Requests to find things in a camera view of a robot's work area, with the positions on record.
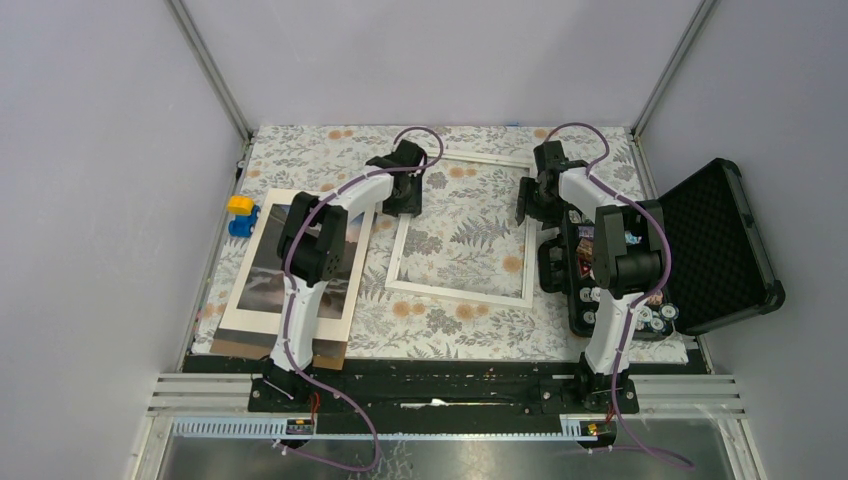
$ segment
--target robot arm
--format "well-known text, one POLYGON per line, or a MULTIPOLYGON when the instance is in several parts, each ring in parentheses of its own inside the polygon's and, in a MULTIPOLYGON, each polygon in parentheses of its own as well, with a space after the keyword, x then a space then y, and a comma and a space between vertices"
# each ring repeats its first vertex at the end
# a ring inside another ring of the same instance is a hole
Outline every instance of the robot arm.
MULTIPOLYGON (((537 178, 523 178, 516 209, 516 220, 525 215, 542 222, 543 228, 567 228, 567 211, 577 209, 595 224, 592 251, 592 273, 601 287, 599 308, 595 314, 592 339, 580 360, 581 391, 585 398, 597 399, 601 392, 609 396, 612 376, 619 376, 618 385, 627 381, 629 360, 627 351, 636 323, 625 332, 628 309, 644 292, 656 285, 662 275, 661 241, 645 218, 632 207, 603 191, 587 175, 587 164, 569 161, 560 142, 545 142, 534 149, 537 178), (628 245, 625 232, 641 235, 645 241, 628 245), (615 357, 620 341, 626 337, 623 355, 615 370, 615 357)), ((640 202, 648 213, 662 225, 662 209, 655 201, 640 202)), ((540 269, 549 265, 540 265, 540 269)), ((570 286, 566 280, 563 291, 570 286)))
POLYGON ((312 210, 322 200, 330 200, 311 225, 320 225, 320 231, 304 233, 292 258, 292 275, 286 275, 284 279, 283 305, 286 310, 282 312, 280 330, 271 351, 271 359, 276 366, 286 371, 295 370, 295 366, 302 370, 312 362, 312 339, 318 326, 318 307, 327 282, 341 265, 348 223, 370 205, 379 202, 383 202, 383 213, 389 215, 421 213, 421 173, 390 173, 385 169, 418 166, 424 159, 426 153, 423 149, 401 140, 390 155, 369 160, 362 179, 348 188, 325 192, 321 197, 305 192, 295 196, 277 245, 281 259, 288 256, 298 231, 312 210), (287 355, 286 344, 295 365, 287 355))

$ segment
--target patterned table surface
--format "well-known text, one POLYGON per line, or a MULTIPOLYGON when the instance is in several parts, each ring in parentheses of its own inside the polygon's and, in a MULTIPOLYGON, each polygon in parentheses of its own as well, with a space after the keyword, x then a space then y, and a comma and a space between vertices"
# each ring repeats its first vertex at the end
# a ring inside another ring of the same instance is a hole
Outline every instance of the patterned table surface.
MULTIPOLYGON (((402 127, 311 127, 266 126, 257 135, 253 154, 245 172, 241 194, 262 204, 270 188, 326 191, 341 185, 362 170, 375 155, 391 148, 402 127)), ((603 128, 611 145, 607 160, 596 172, 613 188, 631 198, 643 197, 623 128, 603 128)), ((528 127, 442 127, 446 147, 451 150, 482 152, 532 158, 532 149, 548 130, 528 127)), ((407 138, 435 148, 436 143, 421 132, 407 138)), ((603 145, 583 129, 561 131, 566 155, 591 160, 603 152, 603 145)), ((478 175, 475 168, 461 169, 446 163, 444 172, 428 172, 425 202, 439 203, 442 192, 456 191, 445 182, 461 181, 478 175)), ((489 178, 480 174, 480 179, 489 178)), ((588 344, 563 328, 566 299, 541 291, 536 275, 533 310, 518 311, 464 303, 434 300, 386 291, 386 272, 394 246, 398 222, 377 215, 368 246, 365 270, 354 312, 347 357, 429 358, 468 360, 576 361, 588 344)), ((539 232, 538 242, 552 232, 539 232)), ((236 273, 247 249, 247 241, 225 236, 209 295, 199 314, 192 352, 209 353, 215 329, 221 321, 236 273)), ((506 272, 519 270, 518 255, 505 257, 506 272)), ((631 361, 685 363, 683 338, 677 334, 660 342, 634 341, 631 361)))

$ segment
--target black carrying case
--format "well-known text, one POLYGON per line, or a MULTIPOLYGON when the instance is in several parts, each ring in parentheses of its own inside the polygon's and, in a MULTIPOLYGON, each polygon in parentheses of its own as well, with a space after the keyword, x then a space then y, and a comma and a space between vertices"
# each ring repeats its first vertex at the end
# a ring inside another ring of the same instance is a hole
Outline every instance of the black carrying case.
MULTIPOLYGON (((716 158, 658 200, 663 208, 665 233, 671 245, 671 277, 665 302, 675 304, 680 316, 674 329, 700 335, 780 308, 786 294, 769 263, 762 238, 735 163, 716 158)), ((569 264, 569 328, 591 336, 594 325, 582 321, 582 311, 596 310, 579 300, 580 288, 594 286, 580 279, 575 247, 577 226, 569 221, 562 233, 569 264)), ((634 338, 663 338, 671 331, 634 338)))

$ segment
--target gray fern leaf pattern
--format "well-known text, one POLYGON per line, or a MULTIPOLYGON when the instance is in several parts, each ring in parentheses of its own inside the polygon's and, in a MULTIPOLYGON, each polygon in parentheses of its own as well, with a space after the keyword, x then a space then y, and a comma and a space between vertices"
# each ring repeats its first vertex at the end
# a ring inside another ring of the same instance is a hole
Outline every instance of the gray fern leaf pattern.
POLYGON ((488 245, 491 248, 495 240, 506 237, 509 231, 510 227, 507 226, 506 220, 486 217, 469 218, 457 227, 450 241, 480 248, 488 245))
POLYGON ((451 335, 462 330, 462 323, 449 317, 441 308, 434 308, 427 314, 427 328, 433 333, 451 335))
POLYGON ((437 190, 441 190, 448 185, 448 179, 445 177, 444 172, 425 173, 425 175, 427 176, 427 180, 424 183, 437 190))
MULTIPOLYGON (((337 188, 361 172, 368 159, 390 151, 392 139, 401 128, 262 127, 256 134, 239 193, 261 204, 271 188, 312 192, 337 188)), ((452 150, 532 159, 533 148, 549 130, 436 127, 436 131, 452 150)), ((625 129, 601 131, 609 140, 611 154, 594 172, 628 196, 644 198, 625 129)), ((421 146, 437 147, 424 133, 411 132, 406 138, 421 146)), ((590 161, 603 153, 603 145, 589 131, 566 129, 558 138, 572 160, 590 161)), ((526 230, 504 212, 513 211, 518 182, 525 175, 527 171, 522 169, 448 159, 429 169, 424 178, 424 211, 412 220, 408 232, 411 243, 407 245, 415 247, 409 252, 404 248, 400 279, 520 297, 520 248, 526 230), (506 271, 507 265, 519 270, 506 271)), ((543 293, 537 280, 533 285, 533 312, 386 290, 397 224, 395 219, 380 217, 374 222, 348 337, 348 358, 579 359, 587 339, 576 338, 563 328, 563 322, 568 323, 564 297, 543 293)), ((549 238, 539 232, 539 242, 549 238)), ((193 354, 210 353, 246 250, 245 240, 226 234, 221 238, 208 294, 196 312, 193 354)), ((654 343, 634 341, 630 360, 685 363, 687 355, 683 341, 672 337, 654 343)))
POLYGON ((406 243, 403 247, 403 256, 408 257, 413 253, 422 255, 432 255, 442 251, 442 239, 439 237, 431 237, 423 230, 416 230, 412 227, 406 233, 406 243))

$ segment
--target white wall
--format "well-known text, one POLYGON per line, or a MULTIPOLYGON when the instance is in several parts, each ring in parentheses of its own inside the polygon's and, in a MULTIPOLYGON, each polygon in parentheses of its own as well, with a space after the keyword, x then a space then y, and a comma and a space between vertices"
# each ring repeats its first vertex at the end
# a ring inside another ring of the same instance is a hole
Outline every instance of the white wall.
POLYGON ((189 0, 259 124, 630 125, 698 0, 189 0))
POLYGON ((742 169, 787 301, 707 338, 772 479, 845 471, 846 24, 844 0, 722 2, 644 137, 661 191, 716 156, 742 169))
POLYGON ((238 147, 165 2, 0 2, 0 478, 119 478, 238 147))

